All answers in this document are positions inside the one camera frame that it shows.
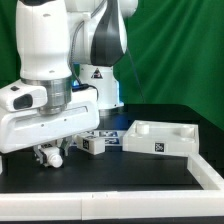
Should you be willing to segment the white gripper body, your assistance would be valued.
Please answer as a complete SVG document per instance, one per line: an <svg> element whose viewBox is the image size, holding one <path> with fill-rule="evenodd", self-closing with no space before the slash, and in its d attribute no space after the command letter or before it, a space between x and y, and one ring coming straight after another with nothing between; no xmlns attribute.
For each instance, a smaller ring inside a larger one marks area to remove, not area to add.
<svg viewBox="0 0 224 224"><path fill-rule="evenodd" d="M0 107L0 152L9 153L92 130L99 125L97 91L74 92L61 113L41 115L37 109L8 112Z"/></svg>

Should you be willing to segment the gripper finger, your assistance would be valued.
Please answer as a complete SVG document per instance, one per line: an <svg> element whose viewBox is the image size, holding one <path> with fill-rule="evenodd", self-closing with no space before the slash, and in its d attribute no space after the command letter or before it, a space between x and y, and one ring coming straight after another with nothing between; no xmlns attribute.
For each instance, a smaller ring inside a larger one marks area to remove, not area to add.
<svg viewBox="0 0 224 224"><path fill-rule="evenodd" d="M39 149L38 145L33 147L33 151L41 164L45 163L45 154Z"/></svg>
<svg viewBox="0 0 224 224"><path fill-rule="evenodd" d="M62 139L62 142L59 146L60 149L60 155L61 156L67 156L68 155L68 149L72 143L72 137L68 136Z"/></svg>

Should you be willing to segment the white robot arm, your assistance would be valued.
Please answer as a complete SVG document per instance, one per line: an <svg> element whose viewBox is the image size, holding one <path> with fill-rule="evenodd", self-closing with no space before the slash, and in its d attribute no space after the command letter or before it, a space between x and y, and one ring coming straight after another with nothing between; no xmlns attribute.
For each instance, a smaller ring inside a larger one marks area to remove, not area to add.
<svg viewBox="0 0 224 224"><path fill-rule="evenodd" d="M0 89L0 157L32 147L59 167L72 137L99 125L96 88L72 84L76 63L110 68L125 54L138 0L17 0L20 79Z"/></svg>

